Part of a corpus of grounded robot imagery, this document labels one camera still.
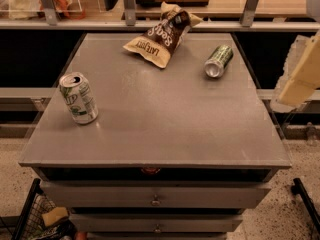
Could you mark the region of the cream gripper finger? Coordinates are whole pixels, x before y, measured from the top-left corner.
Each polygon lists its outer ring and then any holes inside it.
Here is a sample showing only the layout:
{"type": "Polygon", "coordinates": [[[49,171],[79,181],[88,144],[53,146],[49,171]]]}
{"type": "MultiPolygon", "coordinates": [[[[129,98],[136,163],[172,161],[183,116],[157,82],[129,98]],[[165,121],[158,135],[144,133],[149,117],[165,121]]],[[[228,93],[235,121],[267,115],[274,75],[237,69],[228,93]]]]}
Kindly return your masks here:
{"type": "Polygon", "coordinates": [[[320,87],[320,36],[298,35],[285,62],[286,79],[277,100],[299,106],[320,87]]]}

